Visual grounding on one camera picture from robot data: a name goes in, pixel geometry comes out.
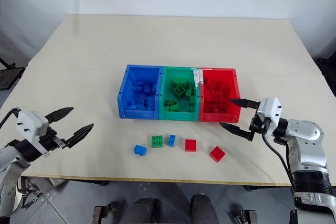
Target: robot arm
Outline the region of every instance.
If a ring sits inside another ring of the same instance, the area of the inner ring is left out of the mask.
[[[332,194],[327,158],[322,148],[324,133],[310,121],[286,120],[280,117],[282,105],[277,98],[260,102],[246,99],[231,100],[243,108],[256,109],[249,132],[239,127],[220,123],[233,134],[249,141],[259,133],[267,146],[278,155],[285,167],[294,191],[296,209],[291,212],[291,223],[336,223],[336,198]],[[287,165],[281,155],[268,143],[266,136],[286,146]]]
[[[22,141],[11,141],[0,150],[0,223],[9,223],[17,180],[30,163],[42,155],[47,157],[49,151],[58,147],[73,147],[93,128],[93,124],[90,124],[76,131],[69,140],[60,139],[49,124],[64,118],[71,110],[72,107],[63,108],[44,117],[37,111],[15,108],[0,122],[1,128],[9,116],[14,114],[18,118],[17,130],[25,137]]]

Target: wooden table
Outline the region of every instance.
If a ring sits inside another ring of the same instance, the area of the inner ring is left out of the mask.
[[[259,135],[249,142],[217,123],[120,119],[117,95],[127,64],[236,68],[242,98],[277,96],[283,118],[323,128],[336,185],[335,97],[293,27],[286,20],[227,18],[68,15],[29,63],[0,118],[16,106],[43,114],[73,106],[52,125],[60,137],[95,125],[74,148],[35,161],[26,176],[289,185]],[[242,109],[238,126],[248,129],[253,115]],[[15,122],[0,131],[3,146],[22,139]],[[175,148],[150,148],[152,135],[170,133],[177,135]],[[184,152],[186,138],[197,139],[196,153]],[[135,144],[149,147],[148,153],[134,155]],[[216,145],[226,152],[219,163],[208,155]],[[273,146],[285,155],[283,146]]]

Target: blue bin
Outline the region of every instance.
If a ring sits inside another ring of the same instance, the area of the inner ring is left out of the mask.
[[[159,119],[163,67],[127,65],[118,94],[119,117]]]

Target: gray floor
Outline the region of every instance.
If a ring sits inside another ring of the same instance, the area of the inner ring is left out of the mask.
[[[0,91],[0,108],[10,92]],[[197,193],[204,193],[211,199],[219,222],[223,224],[232,223],[228,213],[234,207],[256,210],[259,224],[289,223],[289,212],[294,208],[290,188],[246,191],[242,186],[147,182],[110,182],[102,187],[69,181],[43,194],[27,210],[16,210],[11,223],[91,223],[95,206],[117,200],[126,208],[139,198],[154,197],[161,200],[163,221],[185,224],[190,222],[190,200]],[[118,219],[118,216],[109,215],[102,223],[117,224]]]

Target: red lego brick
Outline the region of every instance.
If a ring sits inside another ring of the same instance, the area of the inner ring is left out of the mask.
[[[210,157],[214,159],[214,161],[219,162],[224,156],[225,152],[222,151],[221,148],[216,146],[211,152],[210,152]]]
[[[186,152],[196,152],[196,140],[186,139],[185,140],[185,151]]]

